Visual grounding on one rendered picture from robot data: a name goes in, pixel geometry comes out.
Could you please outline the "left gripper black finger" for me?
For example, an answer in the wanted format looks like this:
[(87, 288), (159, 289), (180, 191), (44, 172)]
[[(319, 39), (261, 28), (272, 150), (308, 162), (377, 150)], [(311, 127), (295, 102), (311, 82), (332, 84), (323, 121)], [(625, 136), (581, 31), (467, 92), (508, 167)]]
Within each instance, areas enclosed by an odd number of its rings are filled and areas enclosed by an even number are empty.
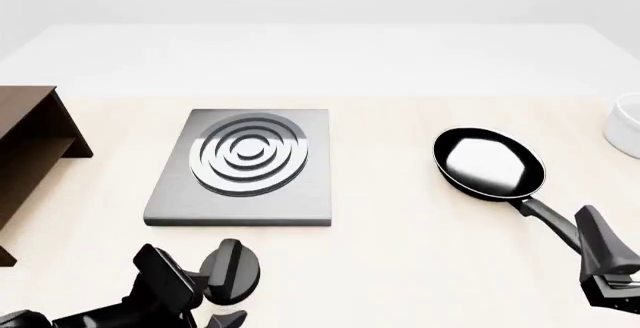
[(241, 328), (247, 318), (245, 310), (225, 315), (211, 315), (206, 328)]

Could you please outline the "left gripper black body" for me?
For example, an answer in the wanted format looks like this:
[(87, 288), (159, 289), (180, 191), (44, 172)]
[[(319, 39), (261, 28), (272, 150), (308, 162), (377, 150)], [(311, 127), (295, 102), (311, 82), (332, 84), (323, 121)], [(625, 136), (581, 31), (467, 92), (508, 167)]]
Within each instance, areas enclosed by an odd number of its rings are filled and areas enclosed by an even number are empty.
[(52, 328), (195, 328), (191, 310), (201, 305), (201, 295), (194, 294), (172, 312), (144, 283), (136, 283), (121, 303), (81, 312), (52, 321)]

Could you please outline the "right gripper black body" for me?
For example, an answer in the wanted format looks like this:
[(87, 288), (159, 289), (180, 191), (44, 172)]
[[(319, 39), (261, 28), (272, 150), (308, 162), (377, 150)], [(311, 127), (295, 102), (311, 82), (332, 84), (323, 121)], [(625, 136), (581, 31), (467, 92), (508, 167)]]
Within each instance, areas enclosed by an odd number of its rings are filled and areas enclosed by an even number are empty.
[(590, 306), (615, 309), (622, 312), (640, 312), (640, 285), (631, 285), (630, 276), (637, 273), (640, 267), (625, 269), (620, 273), (621, 280), (628, 285), (623, 287), (611, 285), (605, 275), (598, 276), (591, 270), (582, 267), (580, 286)]

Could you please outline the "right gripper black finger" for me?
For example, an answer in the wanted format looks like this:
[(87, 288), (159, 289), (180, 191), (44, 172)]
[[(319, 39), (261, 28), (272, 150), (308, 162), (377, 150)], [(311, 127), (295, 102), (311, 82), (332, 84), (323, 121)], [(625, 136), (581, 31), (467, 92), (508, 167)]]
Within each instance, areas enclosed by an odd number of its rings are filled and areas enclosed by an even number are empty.
[(574, 217), (581, 245), (581, 275), (640, 271), (640, 255), (622, 242), (595, 207), (584, 205)]

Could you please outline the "round black stove knob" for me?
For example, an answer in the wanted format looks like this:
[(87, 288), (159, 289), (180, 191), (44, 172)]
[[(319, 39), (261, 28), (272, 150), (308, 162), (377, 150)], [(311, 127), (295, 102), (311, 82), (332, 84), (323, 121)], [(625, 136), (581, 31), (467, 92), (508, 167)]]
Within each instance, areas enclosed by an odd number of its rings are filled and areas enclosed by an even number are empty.
[(219, 306), (231, 306), (255, 291), (261, 269), (251, 249), (240, 240), (225, 239), (205, 258), (199, 273), (206, 277), (206, 299)]

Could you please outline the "flat grey stove plate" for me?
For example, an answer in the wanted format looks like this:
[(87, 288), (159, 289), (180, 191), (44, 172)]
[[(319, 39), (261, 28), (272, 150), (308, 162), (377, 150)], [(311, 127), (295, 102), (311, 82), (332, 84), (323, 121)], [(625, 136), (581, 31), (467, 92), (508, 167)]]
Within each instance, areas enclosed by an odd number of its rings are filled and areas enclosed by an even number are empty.
[(143, 220), (149, 226), (330, 226), (329, 112), (192, 110)]

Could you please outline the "black frying pan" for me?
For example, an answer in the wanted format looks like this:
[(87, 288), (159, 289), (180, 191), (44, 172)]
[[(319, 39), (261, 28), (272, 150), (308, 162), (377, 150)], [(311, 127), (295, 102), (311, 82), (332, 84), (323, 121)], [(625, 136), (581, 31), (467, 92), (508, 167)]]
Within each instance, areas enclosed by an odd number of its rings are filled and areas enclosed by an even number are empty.
[(581, 252), (576, 225), (534, 197), (546, 182), (546, 167), (526, 144), (495, 129), (455, 126), (437, 135), (432, 156), (455, 189), (482, 201), (510, 204), (522, 216), (539, 219), (574, 252)]

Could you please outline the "white ceramic mug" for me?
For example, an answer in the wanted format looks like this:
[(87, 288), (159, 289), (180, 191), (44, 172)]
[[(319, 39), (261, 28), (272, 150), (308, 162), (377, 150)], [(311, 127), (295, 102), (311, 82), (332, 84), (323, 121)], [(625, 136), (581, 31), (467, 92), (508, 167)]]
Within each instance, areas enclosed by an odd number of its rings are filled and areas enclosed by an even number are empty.
[(615, 100), (603, 135), (612, 147), (640, 159), (640, 93), (626, 93)]

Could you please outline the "dark brown wooden cabinet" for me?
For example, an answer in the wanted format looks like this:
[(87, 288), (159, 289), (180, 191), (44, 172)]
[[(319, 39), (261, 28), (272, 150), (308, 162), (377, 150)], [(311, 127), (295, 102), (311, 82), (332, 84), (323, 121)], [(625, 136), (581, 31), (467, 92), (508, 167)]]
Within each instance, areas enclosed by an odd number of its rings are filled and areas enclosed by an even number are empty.
[(0, 85), (0, 231), (60, 159), (92, 156), (56, 87)]

